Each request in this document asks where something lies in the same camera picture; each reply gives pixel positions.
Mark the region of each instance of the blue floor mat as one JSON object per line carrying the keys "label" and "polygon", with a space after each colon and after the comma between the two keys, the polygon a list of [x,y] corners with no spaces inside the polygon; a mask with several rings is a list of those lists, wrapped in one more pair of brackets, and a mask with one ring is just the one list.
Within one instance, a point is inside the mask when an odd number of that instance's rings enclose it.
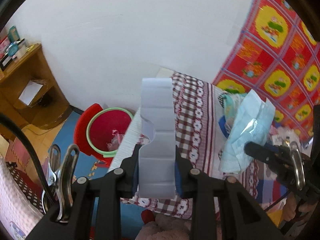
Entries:
{"label": "blue floor mat", "polygon": [[[59,131],[58,135],[54,139],[54,144],[57,144],[61,149],[61,160],[63,159],[68,146],[73,143],[73,133],[75,131],[76,123],[80,115],[72,112],[68,117],[63,127]],[[80,153],[76,170],[74,175],[79,177],[87,177],[88,179],[96,179],[104,176],[108,169],[97,168],[91,170],[94,167],[94,163],[97,159],[93,156],[87,156],[84,153]],[[95,225],[96,209],[98,206],[98,201],[95,201],[95,208],[93,211],[92,225]],[[143,226],[143,221],[141,219],[141,212],[145,208],[133,205],[133,204],[122,204],[121,207],[121,230],[122,237],[127,237],[134,240]]]}

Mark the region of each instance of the green rim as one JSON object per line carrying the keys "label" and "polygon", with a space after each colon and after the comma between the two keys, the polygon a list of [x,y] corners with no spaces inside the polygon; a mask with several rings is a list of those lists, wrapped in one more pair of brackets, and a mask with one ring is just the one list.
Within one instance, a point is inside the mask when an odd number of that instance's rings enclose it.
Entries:
{"label": "green rim", "polygon": [[90,127],[91,127],[93,121],[98,116],[100,116],[101,114],[103,114],[105,112],[111,111],[111,110],[121,110],[121,111],[127,113],[130,116],[131,120],[133,118],[133,115],[128,110],[126,110],[124,108],[121,108],[121,107],[112,107],[112,108],[108,108],[108,109],[102,110],[99,113],[97,113],[94,117],[92,117],[92,119],[90,120],[90,122],[89,122],[89,124],[87,126],[87,130],[86,130],[87,141],[88,141],[88,143],[89,143],[89,145],[91,146],[92,149],[94,149],[97,153],[100,153],[101,155],[103,155],[103,157],[105,157],[105,158],[113,158],[114,156],[116,156],[116,153],[117,153],[118,150],[114,150],[114,151],[111,151],[111,152],[105,152],[105,151],[99,150],[91,142],[90,136],[89,136],[89,131],[90,131]]}

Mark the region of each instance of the pink fluffy fabric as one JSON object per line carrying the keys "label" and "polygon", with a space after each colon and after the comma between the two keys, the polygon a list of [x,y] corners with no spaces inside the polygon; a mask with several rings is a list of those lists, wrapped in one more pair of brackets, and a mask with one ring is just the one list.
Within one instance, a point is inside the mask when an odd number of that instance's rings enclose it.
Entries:
{"label": "pink fluffy fabric", "polygon": [[144,225],[136,240],[189,240],[191,222],[162,214]]}

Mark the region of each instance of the red sock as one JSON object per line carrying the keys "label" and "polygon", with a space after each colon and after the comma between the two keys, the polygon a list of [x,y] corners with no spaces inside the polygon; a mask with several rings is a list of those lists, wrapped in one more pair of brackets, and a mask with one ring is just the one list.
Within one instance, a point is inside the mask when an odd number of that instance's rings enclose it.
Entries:
{"label": "red sock", "polygon": [[147,224],[151,221],[156,221],[155,216],[153,215],[153,212],[148,209],[141,212],[141,218],[144,224]]}

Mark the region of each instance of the person's hand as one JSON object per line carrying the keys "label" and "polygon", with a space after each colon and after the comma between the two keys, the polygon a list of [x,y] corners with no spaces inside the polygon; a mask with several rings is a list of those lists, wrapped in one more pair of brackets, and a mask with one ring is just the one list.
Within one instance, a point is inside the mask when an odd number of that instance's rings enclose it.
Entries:
{"label": "person's hand", "polygon": [[[308,203],[304,203],[301,205],[298,210],[302,213],[306,213],[303,217],[301,217],[301,220],[303,223],[307,222],[310,218],[312,212],[315,210],[318,202],[314,205],[310,205]],[[287,201],[282,209],[282,219],[285,221],[292,220],[296,215],[296,208],[297,208],[297,202],[294,194],[291,192],[288,197]]]}

